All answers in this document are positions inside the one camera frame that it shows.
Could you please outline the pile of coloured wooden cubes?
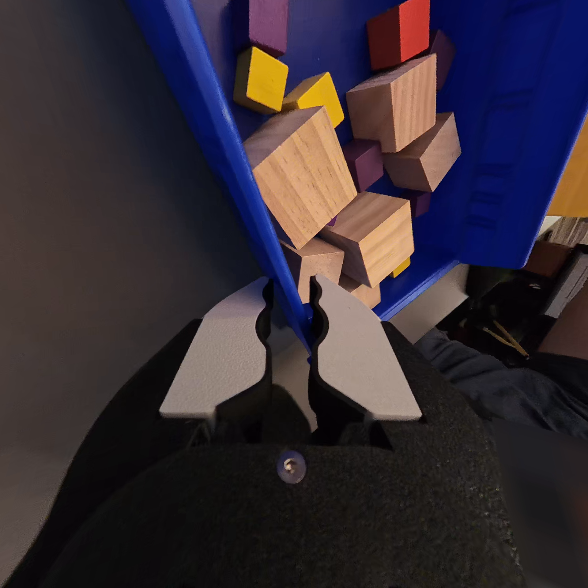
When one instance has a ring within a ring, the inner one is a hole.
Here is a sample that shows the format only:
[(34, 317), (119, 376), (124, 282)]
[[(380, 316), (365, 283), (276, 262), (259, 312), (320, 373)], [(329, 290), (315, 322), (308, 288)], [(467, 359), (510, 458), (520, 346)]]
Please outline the pile of coloured wooden cubes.
[[(308, 77), (284, 95), (286, 65), (279, 61), (287, 49), (289, 1), (232, 1), (233, 45), (238, 55), (233, 99), (239, 105), (264, 114), (294, 112), (324, 107), (334, 128), (344, 120), (341, 102), (329, 72)], [(436, 55), (436, 88), (445, 82), (454, 56), (452, 44), (436, 31), (430, 40), (430, 1), (403, 1), (366, 22), (371, 69), (390, 70), (410, 59)], [(368, 192), (384, 173), (391, 154), (383, 151), (383, 134), (358, 136), (342, 147), (349, 175), (359, 195)], [(369, 308), (380, 303), (380, 285), (371, 286), (352, 273), (351, 250), (343, 257), (344, 246), (335, 247), (314, 237), (295, 247), (279, 224), (275, 224), (286, 261), (303, 303), (309, 302), (309, 279), (325, 269), (339, 285)]]

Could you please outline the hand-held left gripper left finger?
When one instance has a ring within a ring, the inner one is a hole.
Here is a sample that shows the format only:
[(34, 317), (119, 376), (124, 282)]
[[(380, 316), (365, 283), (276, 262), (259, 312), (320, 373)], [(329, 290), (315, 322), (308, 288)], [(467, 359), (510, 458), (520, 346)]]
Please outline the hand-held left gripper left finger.
[(272, 400), (273, 300), (273, 280), (260, 277), (204, 315), (160, 405), (161, 417), (201, 420), (213, 433), (232, 429), (248, 442), (261, 440)]

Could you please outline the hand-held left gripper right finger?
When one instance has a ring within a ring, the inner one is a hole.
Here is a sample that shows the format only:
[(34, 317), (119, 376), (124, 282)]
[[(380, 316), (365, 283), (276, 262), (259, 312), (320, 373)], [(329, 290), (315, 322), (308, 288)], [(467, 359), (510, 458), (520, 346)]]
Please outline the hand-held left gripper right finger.
[(309, 402), (318, 435), (337, 444), (348, 426), (366, 430), (380, 423), (418, 422), (422, 411), (377, 315), (324, 275), (311, 277), (315, 337), (309, 372)]

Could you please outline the person's dark clothing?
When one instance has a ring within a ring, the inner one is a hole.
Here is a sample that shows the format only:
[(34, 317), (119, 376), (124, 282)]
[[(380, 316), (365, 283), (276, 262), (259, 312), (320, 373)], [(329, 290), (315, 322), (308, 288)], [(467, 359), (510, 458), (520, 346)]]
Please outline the person's dark clothing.
[(415, 348), (486, 421), (493, 418), (587, 440), (587, 360), (537, 353), (524, 367), (450, 340), (434, 328)]

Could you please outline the blue plastic box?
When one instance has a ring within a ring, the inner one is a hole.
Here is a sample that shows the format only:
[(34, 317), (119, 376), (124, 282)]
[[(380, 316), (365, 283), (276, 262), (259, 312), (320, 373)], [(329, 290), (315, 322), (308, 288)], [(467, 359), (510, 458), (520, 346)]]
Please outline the blue plastic box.
[[(243, 150), (266, 117), (232, 100), (227, 1), (127, 1), (203, 155), (239, 210), (289, 326), (312, 346), (302, 304)], [(380, 287), (387, 320), (460, 263), (522, 268), (587, 112), (587, 1), (432, 1), (457, 53), (437, 95), (462, 154), (416, 218), (415, 253)]]

